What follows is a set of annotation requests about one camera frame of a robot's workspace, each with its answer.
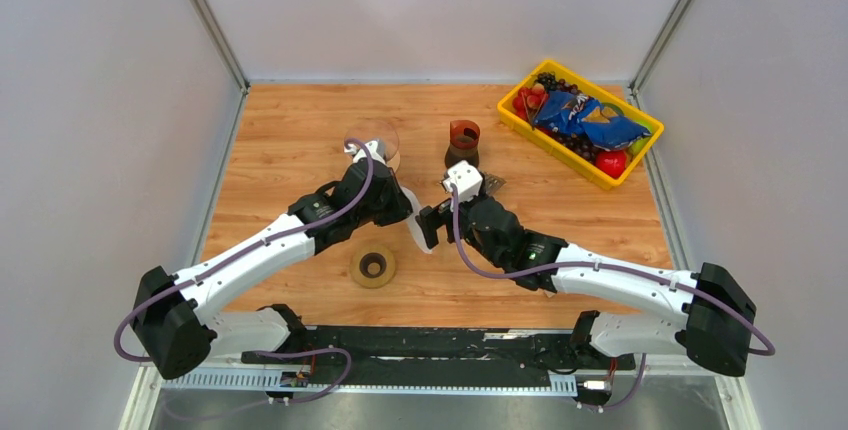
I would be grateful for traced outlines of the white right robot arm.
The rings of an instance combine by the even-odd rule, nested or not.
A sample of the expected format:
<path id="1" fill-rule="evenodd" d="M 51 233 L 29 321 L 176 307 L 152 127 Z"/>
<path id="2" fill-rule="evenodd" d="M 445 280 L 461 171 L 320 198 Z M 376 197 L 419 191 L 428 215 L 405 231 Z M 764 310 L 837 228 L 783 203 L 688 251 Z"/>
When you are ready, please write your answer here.
<path id="1" fill-rule="evenodd" d="M 755 325 L 755 303 L 721 265 L 669 270 L 607 257 L 523 227 L 491 196 L 447 199 L 420 210 L 415 221 L 426 248 L 434 248 L 438 230 L 446 229 L 466 266 L 484 278 L 634 309 L 631 315 L 579 315 L 570 343 L 584 367 L 634 353 L 684 355 L 711 372 L 741 377 L 749 356 L 775 353 Z"/>

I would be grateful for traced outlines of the dark grape bunch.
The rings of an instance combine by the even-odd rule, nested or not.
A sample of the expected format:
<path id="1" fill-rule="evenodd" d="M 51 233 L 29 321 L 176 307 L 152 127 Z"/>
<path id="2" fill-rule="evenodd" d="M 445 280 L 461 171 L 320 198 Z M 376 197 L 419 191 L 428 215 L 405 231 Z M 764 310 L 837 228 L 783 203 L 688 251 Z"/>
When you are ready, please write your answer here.
<path id="1" fill-rule="evenodd" d="M 546 97 L 549 97 L 553 91 L 569 93 L 572 96 L 581 96 L 583 94 L 577 84 L 569 83 L 563 78 L 557 78 L 554 72 L 539 72 L 535 76 L 534 83 L 541 84 L 544 87 Z M 600 150 L 591 143 L 585 134 L 578 135 L 573 132 L 559 130 L 558 128 L 544 127 L 542 124 L 534 124 L 534 126 L 590 164 L 595 163 Z"/>

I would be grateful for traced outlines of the red apple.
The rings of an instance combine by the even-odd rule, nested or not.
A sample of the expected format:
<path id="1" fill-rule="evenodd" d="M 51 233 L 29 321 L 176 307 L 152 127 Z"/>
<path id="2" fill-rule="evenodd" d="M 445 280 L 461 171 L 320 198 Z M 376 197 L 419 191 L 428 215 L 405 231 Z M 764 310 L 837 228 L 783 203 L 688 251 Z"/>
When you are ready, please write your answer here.
<path id="1" fill-rule="evenodd" d="M 610 178 L 618 179 L 626 170 L 628 159 L 625 150 L 601 151 L 596 155 L 595 166 Z"/>

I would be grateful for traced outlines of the green apple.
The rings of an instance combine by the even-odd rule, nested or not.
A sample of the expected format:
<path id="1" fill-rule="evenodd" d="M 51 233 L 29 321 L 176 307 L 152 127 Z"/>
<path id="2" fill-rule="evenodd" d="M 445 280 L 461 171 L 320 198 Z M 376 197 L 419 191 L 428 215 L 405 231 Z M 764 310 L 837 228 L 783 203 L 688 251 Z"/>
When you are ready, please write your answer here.
<path id="1" fill-rule="evenodd" d="M 631 158 L 635 158 L 642 151 L 642 149 L 648 144 L 648 142 L 650 141 L 650 139 L 653 136 L 653 130 L 652 130 L 651 125 L 648 121 L 639 119 L 639 120 L 636 120 L 636 123 L 638 125 L 644 127 L 645 131 L 643 132 L 642 136 L 639 139 L 634 140 L 631 143 L 631 145 L 627 148 L 627 153 Z"/>

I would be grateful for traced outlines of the clear plastic cone dripper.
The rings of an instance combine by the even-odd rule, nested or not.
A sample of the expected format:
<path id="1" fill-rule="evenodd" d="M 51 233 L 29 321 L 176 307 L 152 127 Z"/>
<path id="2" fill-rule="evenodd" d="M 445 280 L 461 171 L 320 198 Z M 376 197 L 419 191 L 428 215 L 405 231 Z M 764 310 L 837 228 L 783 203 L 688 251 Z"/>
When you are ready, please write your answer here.
<path id="1" fill-rule="evenodd" d="M 365 118 L 356 121 L 346 132 L 343 141 L 356 139 L 364 144 L 377 141 L 381 144 L 380 155 L 383 161 L 394 171 L 400 166 L 400 138 L 394 126 L 388 121 Z"/>

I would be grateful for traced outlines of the yellow plastic bin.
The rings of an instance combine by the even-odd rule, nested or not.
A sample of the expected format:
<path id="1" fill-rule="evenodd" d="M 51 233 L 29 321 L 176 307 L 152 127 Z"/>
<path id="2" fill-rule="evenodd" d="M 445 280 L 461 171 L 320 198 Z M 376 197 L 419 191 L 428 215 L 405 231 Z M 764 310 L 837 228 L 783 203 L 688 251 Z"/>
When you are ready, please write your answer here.
<path id="1" fill-rule="evenodd" d="M 664 131 L 621 97 L 545 60 L 498 104 L 511 130 L 604 189 L 619 186 Z"/>

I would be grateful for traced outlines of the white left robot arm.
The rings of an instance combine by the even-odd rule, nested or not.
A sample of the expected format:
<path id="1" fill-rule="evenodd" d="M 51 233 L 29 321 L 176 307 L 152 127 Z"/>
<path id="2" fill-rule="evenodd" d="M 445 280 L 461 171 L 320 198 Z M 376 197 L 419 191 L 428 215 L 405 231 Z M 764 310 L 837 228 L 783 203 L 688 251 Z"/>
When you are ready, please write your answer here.
<path id="1" fill-rule="evenodd" d="M 412 223 L 421 208 L 380 160 L 351 164 L 342 179 L 300 197 L 259 233 L 220 255 L 167 273 L 157 266 L 140 279 L 127 324 L 167 380 L 212 356 L 269 351 L 280 363 L 297 362 L 306 338 L 281 307 L 225 312 L 237 297 L 276 272 L 351 238 L 358 228 Z"/>

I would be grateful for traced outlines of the aluminium frame rail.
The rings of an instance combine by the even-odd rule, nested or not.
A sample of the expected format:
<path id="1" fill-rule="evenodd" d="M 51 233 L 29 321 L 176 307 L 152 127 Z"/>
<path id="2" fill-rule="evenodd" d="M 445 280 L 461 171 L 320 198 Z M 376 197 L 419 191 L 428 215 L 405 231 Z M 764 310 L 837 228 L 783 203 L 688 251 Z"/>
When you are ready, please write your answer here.
<path id="1" fill-rule="evenodd" d="M 283 347 L 140 368 L 120 421 L 174 429 L 757 429 L 743 378 L 606 357 L 567 330 L 297 325 Z"/>

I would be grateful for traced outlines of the white paper coffee filter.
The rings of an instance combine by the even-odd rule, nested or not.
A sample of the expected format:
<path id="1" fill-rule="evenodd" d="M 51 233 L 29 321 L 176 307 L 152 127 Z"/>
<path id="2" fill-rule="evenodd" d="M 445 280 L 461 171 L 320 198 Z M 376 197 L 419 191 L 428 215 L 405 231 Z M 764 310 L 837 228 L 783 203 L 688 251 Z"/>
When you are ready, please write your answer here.
<path id="1" fill-rule="evenodd" d="M 407 228 L 408 228 L 408 230 L 409 230 L 409 232 L 412 236 L 412 239 L 415 242 L 416 246 L 423 253 L 431 254 L 432 250 L 428 247 L 426 239 L 425 239 L 424 232 L 423 232 L 420 224 L 416 220 L 416 218 L 419 216 L 420 211 L 422 210 L 422 205 L 420 204 L 417 196 L 415 195 L 415 193 L 412 190 L 410 190 L 410 189 L 408 189 L 404 186 L 401 186 L 401 191 L 405 195 L 405 197 L 409 200 L 409 202 L 411 204 L 411 208 L 412 208 L 411 214 L 404 220 L 404 222 L 406 223 Z"/>

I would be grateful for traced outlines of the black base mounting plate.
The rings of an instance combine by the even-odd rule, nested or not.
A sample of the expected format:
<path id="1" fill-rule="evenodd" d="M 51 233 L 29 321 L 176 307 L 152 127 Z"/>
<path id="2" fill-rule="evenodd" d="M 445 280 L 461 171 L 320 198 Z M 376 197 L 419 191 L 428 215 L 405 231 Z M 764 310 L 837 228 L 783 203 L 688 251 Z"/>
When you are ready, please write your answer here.
<path id="1" fill-rule="evenodd" d="M 552 375 L 610 368 L 608 357 L 573 344 L 568 331 L 432 327 L 316 326 L 281 347 L 293 363 L 328 384 L 542 387 Z"/>

